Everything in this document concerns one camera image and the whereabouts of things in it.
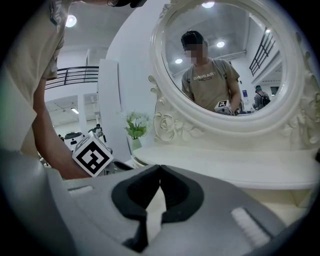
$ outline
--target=ceiling light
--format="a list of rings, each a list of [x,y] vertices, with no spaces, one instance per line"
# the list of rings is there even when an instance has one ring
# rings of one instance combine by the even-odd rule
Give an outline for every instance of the ceiling light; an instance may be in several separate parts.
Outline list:
[[[215,2],[206,2],[202,4],[204,8],[211,8],[214,5],[215,5]]]
[[[76,110],[74,107],[73,107],[73,108],[71,108],[71,110],[72,110],[74,113],[79,114],[79,111],[78,111],[78,110]]]
[[[220,42],[218,42],[217,44],[216,44],[216,47],[218,47],[218,48],[222,48],[222,47],[224,47],[225,46],[225,42],[224,41],[220,41]]]
[[[68,15],[68,18],[66,19],[65,26],[68,28],[73,27],[77,23],[77,18],[73,15]]]

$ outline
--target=mirror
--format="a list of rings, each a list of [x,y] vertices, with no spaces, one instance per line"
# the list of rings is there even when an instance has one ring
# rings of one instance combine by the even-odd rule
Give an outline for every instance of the mirror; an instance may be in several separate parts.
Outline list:
[[[162,56],[181,93],[212,112],[251,115],[281,91],[282,60],[272,29],[234,5],[206,2],[175,13]]]

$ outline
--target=beige sleeve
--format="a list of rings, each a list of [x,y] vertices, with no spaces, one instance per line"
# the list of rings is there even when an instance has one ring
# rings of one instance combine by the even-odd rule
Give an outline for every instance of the beige sleeve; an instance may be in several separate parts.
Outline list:
[[[182,76],[182,92],[187,95],[192,101],[195,100],[194,94],[192,93],[190,89],[190,83],[186,80],[185,74]]]
[[[234,67],[226,60],[222,60],[223,64],[225,66],[225,72],[226,72],[226,80],[228,83],[236,80],[238,81],[238,78],[240,77],[240,75],[238,74],[238,72],[234,69]]]
[[[48,66],[46,67],[46,69],[42,75],[43,79],[53,80],[53,79],[57,78],[57,76],[58,76],[58,74],[57,74],[57,71],[58,71],[57,59],[58,59],[58,55],[59,55],[61,48],[64,46],[64,43],[65,43],[65,40],[64,40],[64,37],[62,37],[58,46],[56,47],[56,49],[53,53],[53,56],[50,59]]]

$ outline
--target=person with backpack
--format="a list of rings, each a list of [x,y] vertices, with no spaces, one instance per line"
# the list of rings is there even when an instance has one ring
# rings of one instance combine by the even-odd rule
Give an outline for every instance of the person with backpack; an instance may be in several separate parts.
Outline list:
[[[213,112],[218,102],[229,100],[235,112],[241,100],[237,71],[224,59],[208,57],[208,43],[198,31],[189,30],[181,37],[181,42],[192,62],[182,75],[182,92]]]
[[[269,95],[262,91],[262,88],[260,85],[257,85],[255,87],[255,97],[254,97],[254,104],[253,107],[257,110],[263,109],[266,105],[270,103]]]

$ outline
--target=window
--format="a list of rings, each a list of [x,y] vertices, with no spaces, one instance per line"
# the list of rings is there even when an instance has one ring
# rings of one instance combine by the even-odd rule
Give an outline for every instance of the window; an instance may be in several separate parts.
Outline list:
[[[277,87],[270,87],[270,89],[271,89],[271,95],[272,95],[272,96],[276,96],[277,91],[279,90],[279,86],[277,86]]]

